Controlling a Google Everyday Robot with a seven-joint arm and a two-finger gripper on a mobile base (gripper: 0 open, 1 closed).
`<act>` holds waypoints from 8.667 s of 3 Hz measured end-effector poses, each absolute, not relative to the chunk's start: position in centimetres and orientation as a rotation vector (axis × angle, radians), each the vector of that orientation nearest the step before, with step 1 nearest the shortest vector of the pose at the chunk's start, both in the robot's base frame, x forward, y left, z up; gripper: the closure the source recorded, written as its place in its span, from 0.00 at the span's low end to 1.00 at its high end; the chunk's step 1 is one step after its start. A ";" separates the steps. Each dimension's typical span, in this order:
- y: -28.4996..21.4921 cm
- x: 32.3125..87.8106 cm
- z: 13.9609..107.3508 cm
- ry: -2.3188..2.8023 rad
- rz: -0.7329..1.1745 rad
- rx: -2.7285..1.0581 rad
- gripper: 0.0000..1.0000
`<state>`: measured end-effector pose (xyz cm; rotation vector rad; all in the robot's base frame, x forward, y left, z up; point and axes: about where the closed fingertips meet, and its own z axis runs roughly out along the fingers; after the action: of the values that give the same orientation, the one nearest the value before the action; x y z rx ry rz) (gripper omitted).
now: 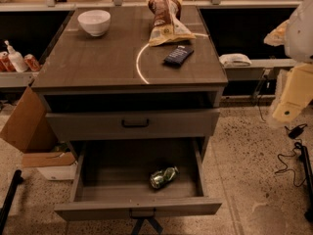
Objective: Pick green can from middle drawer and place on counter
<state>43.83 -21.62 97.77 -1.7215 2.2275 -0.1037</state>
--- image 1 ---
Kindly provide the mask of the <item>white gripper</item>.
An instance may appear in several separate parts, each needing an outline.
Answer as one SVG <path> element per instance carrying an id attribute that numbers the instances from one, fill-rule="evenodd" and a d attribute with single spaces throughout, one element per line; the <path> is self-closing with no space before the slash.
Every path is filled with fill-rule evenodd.
<path id="1" fill-rule="evenodd" d="M 288 57 L 302 63 L 313 62 L 313 0 L 303 0 L 289 20 L 268 33 L 263 42 L 270 46 L 285 44 Z M 313 65 L 297 64 L 290 70 L 280 70 L 275 99 L 267 116 L 274 128 L 295 120 L 313 100 Z"/>

